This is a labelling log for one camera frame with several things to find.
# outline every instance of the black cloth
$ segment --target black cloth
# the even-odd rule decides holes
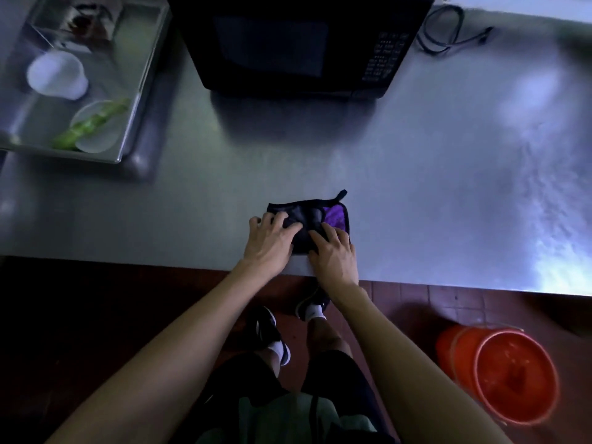
[[[301,391],[329,399],[339,416],[366,416],[379,432],[371,433],[376,436],[368,440],[367,432],[351,435],[351,431],[345,430],[342,436],[337,431],[334,437],[339,437],[340,441],[347,441],[352,436],[366,436],[367,444],[395,442],[389,435],[374,391],[357,363],[344,352],[325,351],[312,358]],[[239,421],[237,405],[241,397],[248,397],[254,407],[261,407],[285,394],[288,391],[282,388],[261,357],[254,353],[237,355],[210,375],[202,394],[170,442],[193,444],[202,433],[214,428],[236,430]]]
[[[292,253],[308,254],[312,250],[318,250],[308,231],[315,230],[327,239],[327,234],[321,223],[328,223],[349,233],[347,208],[340,202],[346,194],[346,190],[341,190],[333,199],[309,199],[308,201],[286,204],[269,204],[267,211],[273,214],[286,212],[288,217],[284,220],[284,227],[293,223],[302,223],[302,230],[292,240],[294,246]]]

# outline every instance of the hand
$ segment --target hand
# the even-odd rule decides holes
[[[308,258],[322,289],[333,298],[345,288],[359,283],[356,248],[349,242],[347,232],[327,223],[323,223],[323,229],[329,241],[317,231],[309,232],[319,253],[311,251]]]
[[[277,215],[266,212],[263,219],[254,216],[249,220],[250,233],[243,261],[255,268],[270,281],[288,264],[292,255],[292,239],[302,229],[301,223],[284,229],[286,212]]]

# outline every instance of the metal tray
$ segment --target metal tray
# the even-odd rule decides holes
[[[63,0],[38,0],[0,75],[0,149],[48,156],[118,163],[134,144],[154,68],[171,20],[167,0],[123,0],[111,41],[77,41],[52,29],[67,8]],[[76,55],[89,90],[76,101],[40,95],[29,87],[31,62],[52,48]],[[61,151],[51,141],[67,130],[74,114],[95,101],[129,98],[127,124],[107,151]]]

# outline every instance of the white plastic cup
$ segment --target white plastic cup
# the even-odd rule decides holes
[[[52,50],[35,59],[27,70],[27,82],[42,95],[73,101],[88,90],[82,62],[66,51]]]

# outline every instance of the sneaker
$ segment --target sneaker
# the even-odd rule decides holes
[[[306,309],[308,306],[321,306],[321,310],[324,312],[330,303],[331,299],[329,298],[329,295],[320,286],[318,286],[312,295],[307,297],[305,300],[300,301],[296,306],[296,318],[306,321]]]
[[[271,310],[266,306],[256,306],[251,309],[247,318],[245,328],[250,344],[253,349],[260,351],[269,347],[271,343],[281,342],[284,346],[284,355],[280,361],[281,366],[285,366],[290,361],[290,348],[282,340],[282,335],[277,329],[277,322]]]

